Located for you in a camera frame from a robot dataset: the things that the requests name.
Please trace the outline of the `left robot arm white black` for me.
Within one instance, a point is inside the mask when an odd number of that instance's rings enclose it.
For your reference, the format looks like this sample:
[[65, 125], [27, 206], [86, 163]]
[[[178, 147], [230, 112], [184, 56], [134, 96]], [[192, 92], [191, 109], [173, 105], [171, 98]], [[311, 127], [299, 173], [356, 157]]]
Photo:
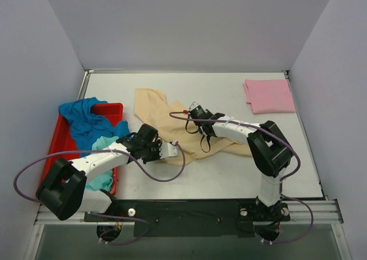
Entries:
[[159, 159], [158, 130], [148, 124], [139, 131], [113, 142], [101, 153], [54, 162], [36, 191], [36, 198], [57, 216], [67, 220], [78, 211], [97, 212], [105, 221], [118, 214], [118, 206], [106, 191], [89, 191], [86, 185], [103, 173], [133, 160]]

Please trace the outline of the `cream yellow t-shirt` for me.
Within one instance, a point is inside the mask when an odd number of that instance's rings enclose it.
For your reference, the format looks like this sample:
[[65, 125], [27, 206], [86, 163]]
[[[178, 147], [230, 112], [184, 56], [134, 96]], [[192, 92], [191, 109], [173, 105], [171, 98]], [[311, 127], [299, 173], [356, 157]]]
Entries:
[[208, 148], [201, 141], [200, 133], [195, 131], [195, 124], [189, 122], [185, 128], [185, 121], [169, 116], [170, 112], [183, 111], [185, 107], [178, 101], [167, 104], [163, 92], [147, 88], [135, 90], [134, 114], [143, 123], [158, 130], [159, 136], [166, 142], [178, 141], [183, 148], [186, 163], [210, 157], [218, 152], [227, 152], [244, 157], [251, 157], [249, 146], [234, 142], [227, 138], [211, 138]]

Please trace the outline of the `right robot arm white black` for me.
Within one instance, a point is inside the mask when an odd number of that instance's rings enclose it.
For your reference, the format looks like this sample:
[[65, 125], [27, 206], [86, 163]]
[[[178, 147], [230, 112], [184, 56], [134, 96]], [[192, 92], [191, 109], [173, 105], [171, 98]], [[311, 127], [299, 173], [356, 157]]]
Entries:
[[247, 144], [256, 167], [261, 172], [260, 191], [256, 213], [262, 219], [276, 214], [282, 189], [281, 178], [289, 166], [293, 151], [283, 133], [273, 121], [262, 124], [241, 122], [222, 113], [211, 113], [200, 105], [189, 109], [198, 131], [206, 137], [227, 138]]

